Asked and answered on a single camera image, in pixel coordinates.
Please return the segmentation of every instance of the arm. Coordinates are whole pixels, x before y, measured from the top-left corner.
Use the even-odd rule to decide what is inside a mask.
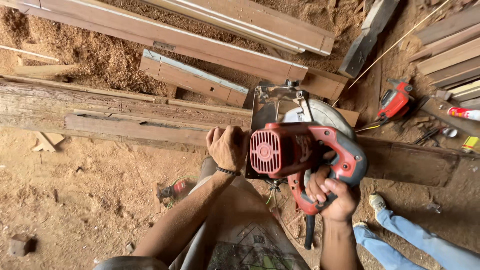
[[[331,153],[325,155],[329,160]],[[354,199],[349,186],[336,179],[327,179],[330,167],[321,166],[312,174],[305,191],[313,201],[324,203],[326,195],[332,192],[338,196],[333,203],[320,212],[323,218],[323,247],[320,259],[322,270],[363,269],[357,254],[357,243],[352,227],[352,215],[358,201]]]
[[[218,166],[239,172],[245,163],[250,133],[228,126],[207,135],[207,147]],[[235,176],[216,172],[210,180],[169,210],[147,233],[134,256],[156,257],[170,265],[193,238],[211,206]]]

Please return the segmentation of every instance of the dirt floor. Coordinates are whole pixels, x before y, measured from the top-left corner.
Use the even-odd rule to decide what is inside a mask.
[[[264,46],[221,32],[188,19],[139,4],[133,0],[103,0],[123,9],[189,30],[191,32],[229,42],[234,45],[267,53]],[[256,2],[332,31],[336,43],[332,55],[312,53],[282,57],[299,64],[335,72],[353,40],[361,32],[362,12],[355,12],[357,0],[340,0],[338,8],[328,8],[327,0],[257,0]],[[428,23],[439,20],[461,9],[458,1],[433,16]],[[417,6],[415,1],[402,1],[392,21],[380,39],[386,51],[409,31],[434,7]],[[383,59],[382,92],[390,85],[387,78],[411,77],[416,98],[432,93],[431,80],[417,74],[415,65],[405,59],[418,51],[420,43],[408,39],[405,51],[393,48]],[[16,10],[0,8],[0,44],[17,49],[35,48],[38,53],[56,57],[62,64],[78,64],[80,68],[55,79],[97,88],[113,88],[152,95],[165,96],[166,85],[138,70],[145,46],[56,22],[25,16]],[[257,77],[177,55],[149,48],[169,57],[201,68],[207,72],[238,83],[253,90]],[[368,57],[371,63],[376,50]],[[0,49],[0,74],[12,74],[18,64],[17,54]],[[26,65],[43,62],[24,57]],[[371,123],[378,111],[373,71],[345,90],[339,107],[360,112],[357,127]],[[179,91],[177,98],[205,103],[222,104],[201,95]],[[250,108],[251,101],[245,108]],[[432,125],[442,125],[438,120]],[[362,133],[385,139],[410,142],[421,135],[412,123],[397,135],[391,125]],[[444,147],[459,148],[465,140],[440,138]],[[56,153],[33,152],[36,138],[33,133],[10,128],[0,129],[0,269],[91,269],[107,258],[126,255],[129,242],[137,244],[146,230],[167,211],[153,214],[151,183],[167,186],[176,178],[198,175],[201,155],[67,138]],[[373,191],[383,194],[389,206],[397,213],[430,229],[441,237],[465,248],[480,252],[480,207],[478,168],[460,170],[446,188],[432,188],[413,184],[365,179],[361,185],[362,201],[354,221],[366,221],[386,242],[413,262],[427,268],[440,269],[430,256],[417,250],[400,237],[382,229],[375,221],[367,197]],[[268,187],[253,182],[268,199]],[[302,216],[294,212],[293,199],[285,187],[278,197],[283,218],[291,232],[303,241],[305,225]],[[440,204],[440,214],[427,210],[431,202]],[[321,222],[317,221],[314,251],[300,251],[312,269],[319,269]],[[24,258],[8,255],[9,238],[16,233],[34,235],[38,239],[37,251]],[[378,261],[359,247],[365,269],[382,269]]]

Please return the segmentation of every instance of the motor vent grille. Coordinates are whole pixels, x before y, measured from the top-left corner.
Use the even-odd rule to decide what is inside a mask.
[[[270,131],[257,131],[250,140],[250,160],[258,173],[276,173],[281,168],[278,136]]]

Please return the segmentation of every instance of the forearm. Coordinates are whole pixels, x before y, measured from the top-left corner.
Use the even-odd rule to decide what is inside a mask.
[[[211,206],[235,179],[216,172],[210,180],[169,210],[147,233],[133,253],[151,256],[170,265],[193,238]]]
[[[357,270],[357,243],[351,222],[337,222],[324,219],[322,270]]]

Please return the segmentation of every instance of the sneaker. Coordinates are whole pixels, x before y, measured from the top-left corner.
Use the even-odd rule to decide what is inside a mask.
[[[373,208],[373,210],[375,210],[375,218],[377,219],[378,212],[386,207],[385,200],[382,198],[382,196],[375,192],[368,197],[368,201],[370,202],[370,206]]]
[[[358,227],[358,226],[363,226],[363,227],[368,228],[368,225],[365,222],[357,222],[357,223],[353,224],[353,228]]]

